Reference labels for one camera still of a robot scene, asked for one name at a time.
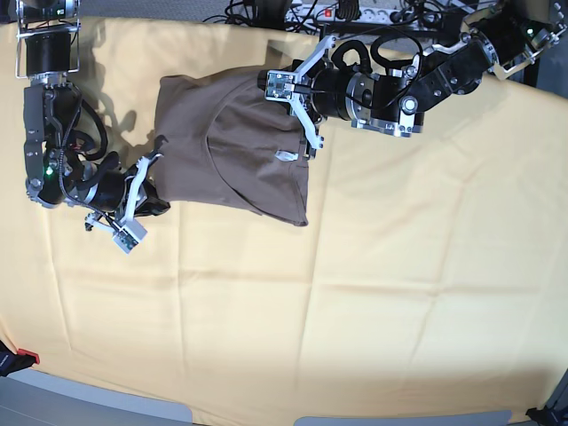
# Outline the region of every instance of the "brown cloth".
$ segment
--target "brown cloth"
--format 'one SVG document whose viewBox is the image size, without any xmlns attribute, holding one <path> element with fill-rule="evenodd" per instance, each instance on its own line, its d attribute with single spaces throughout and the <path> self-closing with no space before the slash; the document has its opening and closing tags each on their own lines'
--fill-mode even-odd
<svg viewBox="0 0 568 426">
<path fill-rule="evenodd" d="M 166 201 L 248 209 L 305 226 L 302 127 L 282 105 L 264 99 L 257 74 L 202 87 L 185 76 L 162 78 L 155 116 L 156 140 L 164 141 L 163 158 L 154 166 L 158 194 Z M 278 152 L 298 158 L 283 161 Z"/>
</svg>

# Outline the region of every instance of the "yellow table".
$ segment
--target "yellow table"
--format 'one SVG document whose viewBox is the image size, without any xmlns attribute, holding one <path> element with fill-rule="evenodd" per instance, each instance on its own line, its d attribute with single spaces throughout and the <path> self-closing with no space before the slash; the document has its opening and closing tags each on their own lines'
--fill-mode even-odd
<svg viewBox="0 0 568 426">
<path fill-rule="evenodd" d="M 195 422 L 542 404 L 568 367 L 565 99 L 490 77 L 397 139 L 330 120 L 307 228 L 174 203 L 130 256 L 24 188 L 15 27 L 0 28 L 0 339 L 40 371 L 179 401 Z M 115 149 L 148 151 L 162 76 L 305 58 L 316 39 L 85 20 L 75 78 Z"/>
</svg>

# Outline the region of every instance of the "silver screw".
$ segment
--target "silver screw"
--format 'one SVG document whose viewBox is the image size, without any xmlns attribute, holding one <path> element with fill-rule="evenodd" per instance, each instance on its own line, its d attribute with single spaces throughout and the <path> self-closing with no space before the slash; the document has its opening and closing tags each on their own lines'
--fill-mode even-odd
<svg viewBox="0 0 568 426">
<path fill-rule="evenodd" d="M 471 34 L 470 33 L 461 33 L 460 39 L 464 43 L 469 43 L 471 41 Z"/>
<path fill-rule="evenodd" d="M 412 96 L 402 98 L 402 110 L 406 114 L 412 114 L 416 110 L 416 99 Z"/>
<path fill-rule="evenodd" d="M 418 70 L 416 69 L 416 67 L 414 65 L 409 65 L 406 70 L 405 70 L 405 74 L 408 77 L 414 78 L 416 77 Z"/>
</svg>

